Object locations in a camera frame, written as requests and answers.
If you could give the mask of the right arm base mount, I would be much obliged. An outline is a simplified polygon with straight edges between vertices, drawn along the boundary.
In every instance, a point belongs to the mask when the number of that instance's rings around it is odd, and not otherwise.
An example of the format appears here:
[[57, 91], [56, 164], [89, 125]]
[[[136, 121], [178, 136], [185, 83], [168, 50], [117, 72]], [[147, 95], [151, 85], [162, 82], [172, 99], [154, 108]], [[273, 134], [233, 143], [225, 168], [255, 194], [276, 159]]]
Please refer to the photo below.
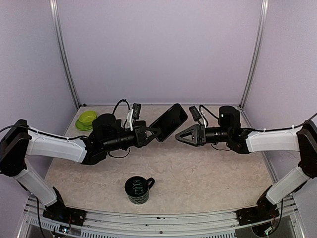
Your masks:
[[266, 221], [273, 217], [279, 217], [277, 205], [260, 204], [257, 206], [242, 208], [236, 211], [240, 226]]

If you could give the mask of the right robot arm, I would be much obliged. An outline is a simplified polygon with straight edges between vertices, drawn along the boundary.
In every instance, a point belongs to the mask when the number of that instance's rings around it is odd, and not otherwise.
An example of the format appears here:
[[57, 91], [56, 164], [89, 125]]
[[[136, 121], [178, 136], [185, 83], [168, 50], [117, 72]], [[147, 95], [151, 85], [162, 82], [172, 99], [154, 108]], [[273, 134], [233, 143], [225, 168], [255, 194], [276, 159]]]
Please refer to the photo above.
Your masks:
[[224, 142], [238, 154], [279, 150], [299, 152], [298, 166], [269, 187], [258, 199], [253, 209], [253, 215], [258, 220], [264, 220], [272, 213], [274, 205], [317, 176], [317, 127], [311, 119], [287, 128], [242, 128], [240, 112], [233, 106], [221, 106], [217, 127], [197, 123], [176, 134], [175, 138], [195, 147]]

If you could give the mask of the black phone case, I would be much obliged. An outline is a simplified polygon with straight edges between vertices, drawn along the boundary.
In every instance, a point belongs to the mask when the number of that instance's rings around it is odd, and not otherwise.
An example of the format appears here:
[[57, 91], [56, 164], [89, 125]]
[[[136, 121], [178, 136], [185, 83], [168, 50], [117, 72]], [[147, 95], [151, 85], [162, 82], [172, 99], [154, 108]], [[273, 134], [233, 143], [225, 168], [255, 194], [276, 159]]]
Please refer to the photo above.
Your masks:
[[188, 115], [183, 107], [179, 103], [176, 103], [151, 123], [150, 128], [160, 129], [161, 133], [156, 139], [158, 142], [164, 142], [187, 119]]

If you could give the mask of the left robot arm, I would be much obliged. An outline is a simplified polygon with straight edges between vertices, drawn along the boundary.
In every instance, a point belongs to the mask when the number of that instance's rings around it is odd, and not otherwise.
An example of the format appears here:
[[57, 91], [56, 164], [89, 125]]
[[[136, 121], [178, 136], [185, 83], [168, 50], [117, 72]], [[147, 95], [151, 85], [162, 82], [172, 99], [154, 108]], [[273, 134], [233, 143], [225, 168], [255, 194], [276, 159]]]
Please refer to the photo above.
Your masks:
[[26, 156], [54, 157], [91, 166], [104, 160], [111, 151], [141, 148], [161, 134], [160, 129], [147, 127], [144, 121], [125, 129], [113, 114], [100, 115], [92, 126], [89, 136], [69, 138], [36, 130], [26, 120], [18, 120], [7, 127], [7, 134], [0, 141], [1, 173], [13, 177], [43, 205], [50, 206], [50, 213], [58, 220], [66, 220], [69, 209], [60, 193], [27, 164]]

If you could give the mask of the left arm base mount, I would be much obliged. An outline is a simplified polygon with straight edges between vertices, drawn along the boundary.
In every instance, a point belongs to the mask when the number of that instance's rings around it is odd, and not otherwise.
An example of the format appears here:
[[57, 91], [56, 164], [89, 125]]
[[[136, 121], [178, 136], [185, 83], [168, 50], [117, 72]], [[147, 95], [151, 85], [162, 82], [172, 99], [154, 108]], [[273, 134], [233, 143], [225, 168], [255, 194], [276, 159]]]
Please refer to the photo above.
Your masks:
[[69, 225], [83, 226], [87, 212], [57, 202], [44, 209], [43, 217]]

